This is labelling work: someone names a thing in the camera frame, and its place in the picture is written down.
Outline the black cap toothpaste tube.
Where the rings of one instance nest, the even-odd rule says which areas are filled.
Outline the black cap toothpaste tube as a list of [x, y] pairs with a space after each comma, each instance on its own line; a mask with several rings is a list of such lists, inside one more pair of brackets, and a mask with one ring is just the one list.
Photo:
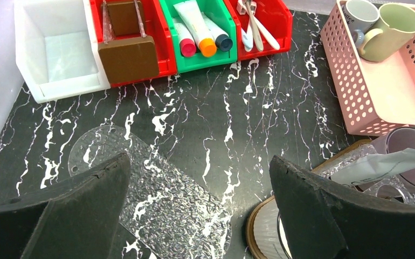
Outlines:
[[406, 148], [389, 154], [368, 154], [342, 167], [330, 179], [339, 184], [357, 186], [415, 169], [415, 149]]

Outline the white plastic bin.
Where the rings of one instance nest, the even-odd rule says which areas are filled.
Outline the white plastic bin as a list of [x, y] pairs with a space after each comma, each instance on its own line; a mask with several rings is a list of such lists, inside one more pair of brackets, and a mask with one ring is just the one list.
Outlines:
[[15, 1], [16, 64], [37, 103], [110, 88], [89, 1]]

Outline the left red plastic bin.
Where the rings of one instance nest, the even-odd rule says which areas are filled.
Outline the left red plastic bin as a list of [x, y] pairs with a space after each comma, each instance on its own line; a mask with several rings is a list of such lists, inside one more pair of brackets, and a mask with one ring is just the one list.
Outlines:
[[[157, 76], [145, 79], [138, 79], [126, 83], [111, 84], [107, 81], [111, 87], [118, 87], [130, 83], [137, 83], [140, 81], [150, 80], [154, 78], [160, 78], [165, 76], [175, 75], [177, 72], [176, 59], [174, 48], [172, 46], [171, 34], [169, 31], [168, 23], [163, 14], [159, 1], [139, 1], [143, 10], [144, 25], [146, 27], [146, 33], [153, 37], [155, 42], [156, 54], [158, 59], [158, 67], [160, 73]], [[93, 23], [93, 28], [90, 30], [95, 35], [93, 36], [93, 53], [94, 56], [99, 59], [98, 69], [107, 78], [103, 64], [101, 62], [98, 47], [103, 41], [103, 29], [102, 29], [102, 4], [103, 1], [86, 1], [86, 14], [90, 15], [89, 20]]]

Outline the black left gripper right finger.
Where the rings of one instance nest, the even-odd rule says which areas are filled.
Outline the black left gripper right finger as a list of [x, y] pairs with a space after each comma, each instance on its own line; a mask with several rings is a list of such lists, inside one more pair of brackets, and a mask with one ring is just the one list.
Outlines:
[[269, 175], [292, 258], [415, 258], [415, 206], [358, 192], [278, 155]]

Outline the blue cap toothpaste tube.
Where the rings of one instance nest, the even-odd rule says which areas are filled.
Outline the blue cap toothpaste tube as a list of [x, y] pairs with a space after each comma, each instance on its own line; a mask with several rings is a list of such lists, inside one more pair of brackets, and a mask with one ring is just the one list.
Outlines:
[[233, 47], [233, 40], [230, 38], [226, 31], [220, 28], [205, 13], [202, 12], [202, 16], [206, 26], [212, 34], [216, 47], [222, 52], [229, 52]]

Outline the green plastic bin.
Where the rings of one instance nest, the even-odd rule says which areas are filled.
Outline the green plastic bin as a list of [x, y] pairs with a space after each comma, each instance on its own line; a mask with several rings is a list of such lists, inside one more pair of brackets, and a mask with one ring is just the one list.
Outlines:
[[236, 25], [225, 3], [221, 0], [197, 2], [200, 11], [205, 13], [213, 22], [215, 22], [220, 28], [226, 31], [226, 33], [233, 40], [233, 46], [229, 52], [217, 50], [216, 54], [209, 58], [204, 57], [199, 51], [196, 52], [192, 57], [182, 56], [178, 35], [172, 21], [173, 18], [179, 17], [177, 11], [174, 8], [174, 5], [177, 3], [179, 3], [179, 1], [160, 0], [160, 5], [171, 34], [172, 46], [174, 48], [178, 73], [204, 69], [211, 66], [235, 63], [238, 59]]

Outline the orange cap toothpaste tube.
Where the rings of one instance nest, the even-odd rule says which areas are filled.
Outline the orange cap toothpaste tube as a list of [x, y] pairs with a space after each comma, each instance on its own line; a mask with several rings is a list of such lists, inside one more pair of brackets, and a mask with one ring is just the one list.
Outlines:
[[173, 7], [189, 29], [202, 55], [206, 58], [214, 56], [217, 47], [210, 30], [204, 22], [197, 1], [184, 1], [174, 4]]

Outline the purple mug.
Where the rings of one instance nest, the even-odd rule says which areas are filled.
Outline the purple mug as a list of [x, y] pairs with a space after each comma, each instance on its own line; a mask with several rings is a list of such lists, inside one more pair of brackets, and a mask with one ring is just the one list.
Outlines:
[[415, 128], [400, 127], [370, 143], [378, 154], [389, 155], [398, 163], [396, 177], [415, 193]]

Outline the green mug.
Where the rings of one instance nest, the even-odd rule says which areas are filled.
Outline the green mug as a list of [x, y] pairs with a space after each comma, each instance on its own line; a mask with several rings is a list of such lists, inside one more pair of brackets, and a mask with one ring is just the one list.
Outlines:
[[415, 36], [415, 10], [401, 3], [380, 6], [379, 20], [364, 35], [358, 48], [361, 58], [379, 63]]

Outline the grey mug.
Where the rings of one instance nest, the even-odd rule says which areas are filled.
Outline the grey mug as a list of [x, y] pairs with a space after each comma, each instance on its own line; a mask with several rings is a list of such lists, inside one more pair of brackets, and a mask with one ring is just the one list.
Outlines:
[[358, 48], [364, 41], [365, 33], [378, 21], [379, 10], [369, 1], [348, 0], [342, 6], [342, 12], [354, 45]]

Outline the clear textured square holder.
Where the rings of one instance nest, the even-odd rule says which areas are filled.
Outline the clear textured square holder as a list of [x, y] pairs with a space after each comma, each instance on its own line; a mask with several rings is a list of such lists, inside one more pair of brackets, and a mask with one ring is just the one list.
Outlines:
[[415, 149], [379, 154], [369, 142], [358, 142], [312, 170], [351, 189], [362, 186], [362, 192], [375, 197], [401, 197], [415, 206], [415, 191], [398, 176], [415, 169]]

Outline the pink perforated basket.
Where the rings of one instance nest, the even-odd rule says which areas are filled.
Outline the pink perforated basket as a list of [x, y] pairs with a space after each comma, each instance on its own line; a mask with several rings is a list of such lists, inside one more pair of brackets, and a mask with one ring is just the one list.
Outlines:
[[415, 36], [381, 63], [362, 59], [337, 1], [320, 35], [348, 133], [415, 127]]

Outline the brown wooden holder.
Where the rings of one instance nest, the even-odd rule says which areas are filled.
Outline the brown wooden holder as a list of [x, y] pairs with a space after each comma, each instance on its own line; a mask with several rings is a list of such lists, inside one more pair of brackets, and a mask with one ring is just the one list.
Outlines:
[[98, 53], [111, 84], [151, 78], [160, 73], [155, 42], [146, 33], [142, 14], [139, 1], [103, 1], [103, 41]]

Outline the white toothbrush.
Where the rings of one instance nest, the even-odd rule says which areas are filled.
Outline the white toothbrush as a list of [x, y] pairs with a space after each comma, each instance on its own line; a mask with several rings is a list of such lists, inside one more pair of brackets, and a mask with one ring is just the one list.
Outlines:
[[259, 29], [258, 29], [257, 24], [255, 22], [254, 11], [252, 10], [252, 1], [245, 0], [244, 4], [246, 6], [247, 13], [249, 14], [249, 17], [250, 17], [250, 24], [251, 24], [253, 41], [255, 43], [255, 46], [256, 46], [258, 51], [263, 51], [264, 50], [264, 45], [263, 45], [263, 42], [262, 42], [262, 39], [261, 39]]
[[253, 49], [253, 33], [252, 28], [248, 25], [247, 30], [241, 29], [241, 40], [246, 52], [250, 52]]
[[[255, 12], [257, 9], [257, 5], [256, 2], [252, 1], [252, 10], [254, 11], [254, 16], [255, 16]], [[239, 12], [240, 15], [249, 15], [247, 13], [246, 10], [246, 6], [244, 4], [244, 1], [238, 1], [237, 2], [237, 11]], [[260, 35], [263, 36], [265, 38], [265, 40], [267, 41], [267, 43], [275, 50], [279, 50], [280, 49], [280, 44], [278, 43], [278, 41], [272, 36], [272, 34], [264, 27], [264, 25], [261, 23], [260, 20], [258, 20], [255, 17], [255, 22], [257, 24], [257, 27], [259, 29]]]

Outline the pink cap toothpaste tube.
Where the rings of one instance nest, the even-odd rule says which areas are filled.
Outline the pink cap toothpaste tube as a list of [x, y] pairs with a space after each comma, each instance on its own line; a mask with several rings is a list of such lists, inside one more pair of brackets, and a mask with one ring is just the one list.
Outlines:
[[180, 18], [174, 17], [172, 21], [176, 29], [182, 56], [188, 58], [192, 57], [197, 51], [197, 46], [192, 34]]

